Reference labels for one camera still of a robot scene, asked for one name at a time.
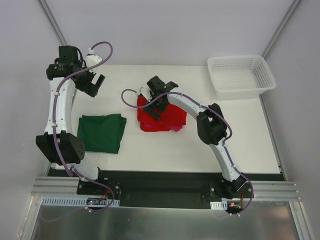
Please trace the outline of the red t shirt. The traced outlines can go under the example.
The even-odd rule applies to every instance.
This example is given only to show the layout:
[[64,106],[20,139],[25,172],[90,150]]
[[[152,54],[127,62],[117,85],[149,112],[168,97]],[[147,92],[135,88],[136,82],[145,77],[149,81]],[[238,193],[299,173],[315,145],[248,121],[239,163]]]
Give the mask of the red t shirt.
[[156,120],[148,113],[144,112],[142,108],[137,109],[137,120],[140,124],[142,123],[160,123],[160,122],[170,122],[173,125],[186,125],[187,113],[181,108],[169,104],[164,112],[160,114],[161,118]]

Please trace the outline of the green t shirt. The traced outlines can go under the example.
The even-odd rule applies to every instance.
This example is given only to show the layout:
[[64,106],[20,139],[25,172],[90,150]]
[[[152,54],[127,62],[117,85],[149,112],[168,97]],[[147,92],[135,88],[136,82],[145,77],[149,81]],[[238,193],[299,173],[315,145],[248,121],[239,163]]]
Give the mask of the green t shirt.
[[77,137],[87,152],[118,154],[127,119],[120,113],[82,115],[78,119]]

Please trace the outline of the pink t shirt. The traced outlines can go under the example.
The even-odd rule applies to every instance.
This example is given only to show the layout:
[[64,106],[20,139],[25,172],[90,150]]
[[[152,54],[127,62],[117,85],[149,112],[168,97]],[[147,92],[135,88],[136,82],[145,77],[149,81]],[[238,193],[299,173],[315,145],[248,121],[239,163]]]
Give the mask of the pink t shirt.
[[153,123],[145,123],[140,122],[140,129],[144,132],[169,132],[175,131],[178,132],[183,128],[182,125],[173,125],[171,122],[153,122]]

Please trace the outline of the white plastic basket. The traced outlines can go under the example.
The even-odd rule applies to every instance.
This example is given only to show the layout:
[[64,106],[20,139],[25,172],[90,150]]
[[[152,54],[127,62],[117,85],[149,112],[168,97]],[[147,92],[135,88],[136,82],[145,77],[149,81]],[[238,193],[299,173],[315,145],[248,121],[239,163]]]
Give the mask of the white plastic basket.
[[207,67],[219,100],[257,98],[276,88],[275,78],[260,55],[210,57]]

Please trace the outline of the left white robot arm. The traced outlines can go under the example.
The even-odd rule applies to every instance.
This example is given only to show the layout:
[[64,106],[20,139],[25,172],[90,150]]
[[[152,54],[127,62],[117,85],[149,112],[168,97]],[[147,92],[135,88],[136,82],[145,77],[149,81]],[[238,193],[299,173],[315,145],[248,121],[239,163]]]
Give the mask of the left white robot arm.
[[84,142],[73,134],[72,107],[76,92],[94,98],[105,76],[90,69],[103,61],[90,48],[86,56],[75,46],[60,46],[59,57],[46,69],[50,87],[49,114],[42,135],[35,142],[50,163],[65,168],[68,174],[77,172],[96,195],[103,193],[106,182],[99,178],[99,169],[85,156]]

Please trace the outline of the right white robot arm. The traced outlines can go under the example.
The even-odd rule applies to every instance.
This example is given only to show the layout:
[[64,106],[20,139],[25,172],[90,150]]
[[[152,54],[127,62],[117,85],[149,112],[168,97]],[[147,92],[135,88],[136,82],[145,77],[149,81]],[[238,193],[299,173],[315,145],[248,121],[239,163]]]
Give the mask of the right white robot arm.
[[241,194],[248,180],[239,170],[227,145],[233,132],[220,106],[216,103],[203,105],[185,94],[176,83],[164,83],[158,76],[154,76],[146,84],[147,104],[143,110],[160,120],[160,114],[171,104],[193,117],[198,137],[212,149],[221,168],[222,182],[214,188],[215,193],[230,200]]

